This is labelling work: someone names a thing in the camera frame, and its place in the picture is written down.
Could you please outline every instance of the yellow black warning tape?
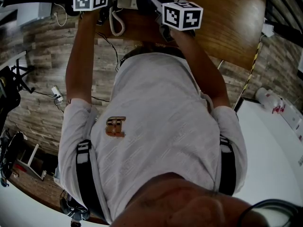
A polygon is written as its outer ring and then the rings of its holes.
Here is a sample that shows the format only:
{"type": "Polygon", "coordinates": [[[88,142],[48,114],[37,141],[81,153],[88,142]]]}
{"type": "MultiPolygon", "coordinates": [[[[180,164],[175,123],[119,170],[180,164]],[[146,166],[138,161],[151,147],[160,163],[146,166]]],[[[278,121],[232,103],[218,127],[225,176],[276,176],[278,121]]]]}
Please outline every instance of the yellow black warning tape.
{"type": "Polygon", "coordinates": [[[254,69],[255,69],[255,66],[256,66],[256,60],[257,60],[257,58],[258,58],[258,54],[259,54],[259,50],[260,50],[260,46],[261,46],[261,39],[262,39],[262,37],[263,37],[263,35],[260,37],[260,42],[259,42],[258,47],[257,47],[256,55],[255,55],[254,62],[253,62],[253,64],[252,64],[252,67],[251,67],[251,70],[250,70],[250,74],[248,75],[248,78],[247,78],[247,80],[246,80],[246,82],[245,82],[245,85],[244,85],[244,87],[243,87],[243,90],[242,90],[242,92],[241,92],[241,94],[240,94],[240,96],[239,96],[239,98],[238,98],[238,100],[237,100],[235,106],[238,104],[240,98],[242,97],[243,93],[244,93],[245,90],[247,89],[248,83],[250,82],[252,73],[253,73],[253,71],[254,71],[254,69]]]}

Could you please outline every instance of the white bottle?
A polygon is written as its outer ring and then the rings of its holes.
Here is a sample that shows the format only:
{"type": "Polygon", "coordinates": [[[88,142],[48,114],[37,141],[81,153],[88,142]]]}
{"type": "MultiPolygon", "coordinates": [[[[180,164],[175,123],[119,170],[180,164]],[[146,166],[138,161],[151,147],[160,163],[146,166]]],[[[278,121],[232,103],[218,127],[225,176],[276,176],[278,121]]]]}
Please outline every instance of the white bottle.
{"type": "Polygon", "coordinates": [[[281,99],[275,93],[273,93],[273,91],[267,91],[265,88],[261,87],[256,92],[256,99],[272,114],[279,112],[279,108],[281,107],[281,99]]]}

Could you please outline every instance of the person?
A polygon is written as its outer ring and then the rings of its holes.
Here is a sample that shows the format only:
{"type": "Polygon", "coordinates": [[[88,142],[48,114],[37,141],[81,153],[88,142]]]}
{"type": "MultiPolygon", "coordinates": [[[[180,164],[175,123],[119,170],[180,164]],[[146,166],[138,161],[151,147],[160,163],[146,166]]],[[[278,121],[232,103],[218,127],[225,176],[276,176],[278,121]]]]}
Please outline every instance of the person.
{"type": "Polygon", "coordinates": [[[76,149],[89,139],[112,227],[236,226],[250,205],[218,192],[220,136],[235,154],[236,192],[244,184],[247,153],[219,70],[190,34],[172,30],[186,60],[159,52],[126,59],[96,121],[91,89],[97,18],[98,12],[84,14],[66,70],[62,186],[83,205],[76,149]]]}

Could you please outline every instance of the power strip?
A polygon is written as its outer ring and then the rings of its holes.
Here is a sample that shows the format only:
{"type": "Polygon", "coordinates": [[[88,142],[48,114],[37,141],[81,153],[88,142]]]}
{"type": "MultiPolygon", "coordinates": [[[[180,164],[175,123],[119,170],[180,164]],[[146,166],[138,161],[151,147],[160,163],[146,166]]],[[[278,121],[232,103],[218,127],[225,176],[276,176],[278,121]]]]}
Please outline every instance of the power strip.
{"type": "Polygon", "coordinates": [[[52,88],[53,94],[57,97],[57,100],[61,103],[63,102],[63,97],[61,92],[59,91],[59,88],[57,86],[53,86],[52,88]]]}

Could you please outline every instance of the shirt logo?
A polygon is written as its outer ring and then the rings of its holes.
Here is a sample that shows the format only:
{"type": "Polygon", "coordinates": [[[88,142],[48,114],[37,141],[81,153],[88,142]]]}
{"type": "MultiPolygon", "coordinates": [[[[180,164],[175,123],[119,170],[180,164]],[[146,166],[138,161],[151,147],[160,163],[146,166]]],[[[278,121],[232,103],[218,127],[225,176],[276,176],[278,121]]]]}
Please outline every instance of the shirt logo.
{"type": "Polygon", "coordinates": [[[125,134],[122,132],[122,122],[125,120],[126,117],[110,117],[106,121],[106,134],[111,137],[124,137],[125,134]]]}

